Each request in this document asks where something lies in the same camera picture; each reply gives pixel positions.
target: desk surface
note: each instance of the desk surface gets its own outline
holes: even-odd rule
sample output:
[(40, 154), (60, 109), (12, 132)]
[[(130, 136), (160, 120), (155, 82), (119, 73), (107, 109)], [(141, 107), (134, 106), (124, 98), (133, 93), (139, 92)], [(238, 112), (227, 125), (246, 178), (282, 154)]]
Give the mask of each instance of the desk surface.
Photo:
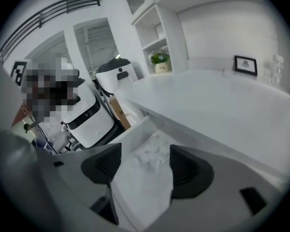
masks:
[(279, 90), (223, 72), (189, 70), (141, 79), (115, 95), (290, 176), (290, 100)]

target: brown cardboard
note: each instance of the brown cardboard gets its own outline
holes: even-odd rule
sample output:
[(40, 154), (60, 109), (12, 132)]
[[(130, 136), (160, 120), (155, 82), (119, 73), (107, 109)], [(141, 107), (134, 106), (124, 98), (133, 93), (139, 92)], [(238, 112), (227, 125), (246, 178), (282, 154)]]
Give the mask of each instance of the brown cardboard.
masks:
[(127, 130), (131, 127), (130, 123), (127, 121), (127, 118), (122, 111), (117, 99), (115, 96), (112, 96), (112, 99), (110, 99), (110, 105), (112, 106), (113, 110), (115, 111), (116, 115), (120, 119), (121, 124), (124, 126), (124, 128)]

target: picture frame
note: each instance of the picture frame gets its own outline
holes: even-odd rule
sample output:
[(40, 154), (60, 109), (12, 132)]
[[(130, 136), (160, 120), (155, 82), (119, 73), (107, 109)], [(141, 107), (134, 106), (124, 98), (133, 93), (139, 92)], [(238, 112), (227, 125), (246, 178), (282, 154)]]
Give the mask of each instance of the picture frame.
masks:
[(257, 61), (253, 58), (234, 56), (235, 71), (257, 76)]

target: black metal railing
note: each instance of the black metal railing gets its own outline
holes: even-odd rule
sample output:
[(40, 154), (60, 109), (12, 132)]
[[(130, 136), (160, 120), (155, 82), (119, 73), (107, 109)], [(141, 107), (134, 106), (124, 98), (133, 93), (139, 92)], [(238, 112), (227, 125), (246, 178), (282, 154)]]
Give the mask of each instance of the black metal railing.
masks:
[(46, 22), (64, 13), (94, 5), (100, 6), (100, 0), (61, 0), (40, 10), (21, 24), (4, 42), (0, 48), (0, 61), (3, 64), (19, 43)]

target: flower pot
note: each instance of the flower pot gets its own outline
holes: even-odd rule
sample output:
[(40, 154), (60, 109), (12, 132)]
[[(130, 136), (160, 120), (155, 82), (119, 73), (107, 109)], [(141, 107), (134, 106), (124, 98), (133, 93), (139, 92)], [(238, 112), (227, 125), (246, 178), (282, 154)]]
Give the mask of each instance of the flower pot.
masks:
[(159, 63), (155, 65), (155, 72), (156, 73), (163, 73), (168, 72), (170, 70), (168, 62)]

